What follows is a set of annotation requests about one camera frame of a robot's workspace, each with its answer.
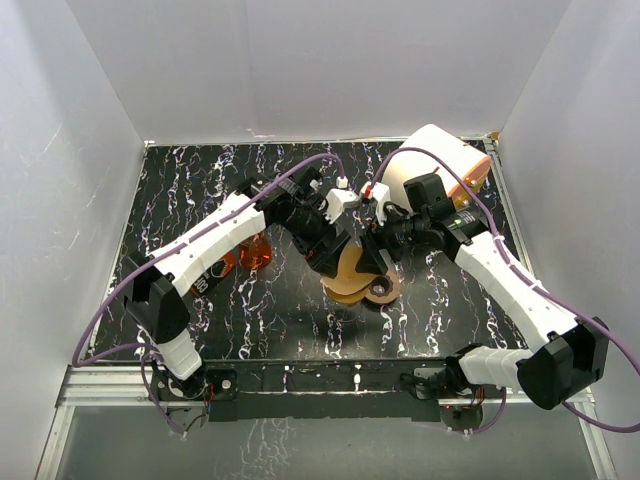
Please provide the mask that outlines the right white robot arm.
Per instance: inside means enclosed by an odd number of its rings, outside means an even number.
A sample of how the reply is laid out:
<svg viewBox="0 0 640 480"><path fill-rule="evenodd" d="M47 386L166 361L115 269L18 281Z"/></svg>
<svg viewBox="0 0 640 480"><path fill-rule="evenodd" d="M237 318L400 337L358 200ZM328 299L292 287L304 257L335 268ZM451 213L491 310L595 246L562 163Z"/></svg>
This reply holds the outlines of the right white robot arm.
<svg viewBox="0 0 640 480"><path fill-rule="evenodd" d="M424 387L460 397L480 385L507 387L551 410L603 377L606 326L553 300L504 245L482 202L456 207L436 173L399 185L368 182L360 195L374 203L376 218L362 238L359 268L380 272L413 246L438 250L483 287L524 337L523 349L464 347Z"/></svg>

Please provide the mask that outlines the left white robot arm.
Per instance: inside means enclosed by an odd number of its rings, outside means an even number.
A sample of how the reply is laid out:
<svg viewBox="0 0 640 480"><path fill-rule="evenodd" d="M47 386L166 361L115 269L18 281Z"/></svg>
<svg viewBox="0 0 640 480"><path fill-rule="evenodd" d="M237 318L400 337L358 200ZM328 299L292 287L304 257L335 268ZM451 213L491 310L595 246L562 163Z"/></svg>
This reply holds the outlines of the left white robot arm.
<svg viewBox="0 0 640 480"><path fill-rule="evenodd" d="M337 221L359 203L345 178L322 192L314 167L270 187L265 177L250 177L211 214L173 242L149 255L130 254L123 264L134 279L125 287L123 305L150 336L167 371L165 384L184 399L200 396L207 376L188 331L190 313L184 302L198 286L210 288L212 266L272 225L285 229L309 268L329 278L349 234Z"/></svg>

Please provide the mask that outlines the orange coffee filter box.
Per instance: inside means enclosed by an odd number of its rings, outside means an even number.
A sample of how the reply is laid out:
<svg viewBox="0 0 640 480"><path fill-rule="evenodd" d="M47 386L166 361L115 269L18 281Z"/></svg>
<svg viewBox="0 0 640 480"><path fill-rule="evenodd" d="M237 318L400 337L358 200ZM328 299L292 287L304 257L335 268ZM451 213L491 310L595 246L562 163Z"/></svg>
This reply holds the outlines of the orange coffee filter box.
<svg viewBox="0 0 640 480"><path fill-rule="evenodd" d="M237 260L232 251L227 252L220 260L212 264L192 284L190 292L195 297L207 295L214 287L221 283L237 266Z"/></svg>

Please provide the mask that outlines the orange glass carafe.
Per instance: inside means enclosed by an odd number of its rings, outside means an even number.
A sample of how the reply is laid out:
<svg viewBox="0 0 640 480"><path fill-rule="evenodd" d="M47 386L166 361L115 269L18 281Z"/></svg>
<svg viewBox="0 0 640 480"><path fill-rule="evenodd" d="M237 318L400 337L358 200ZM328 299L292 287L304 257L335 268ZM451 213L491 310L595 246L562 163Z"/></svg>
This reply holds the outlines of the orange glass carafe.
<svg viewBox="0 0 640 480"><path fill-rule="evenodd" d="M244 240L238 249L240 264L246 269L265 268L272 260L272 249L263 232Z"/></svg>

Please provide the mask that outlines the brown paper coffee filter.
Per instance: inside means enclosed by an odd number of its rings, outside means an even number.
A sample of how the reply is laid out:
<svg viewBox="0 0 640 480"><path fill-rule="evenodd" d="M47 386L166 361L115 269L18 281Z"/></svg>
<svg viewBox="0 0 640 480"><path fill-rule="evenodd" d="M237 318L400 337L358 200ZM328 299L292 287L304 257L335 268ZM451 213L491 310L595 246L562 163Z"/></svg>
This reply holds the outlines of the brown paper coffee filter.
<svg viewBox="0 0 640 480"><path fill-rule="evenodd" d="M322 276L322 285L342 296L355 294L368 287L377 274L356 271L356 265L362 253L359 245L353 242L348 243L340 255L336 276L334 278Z"/></svg>

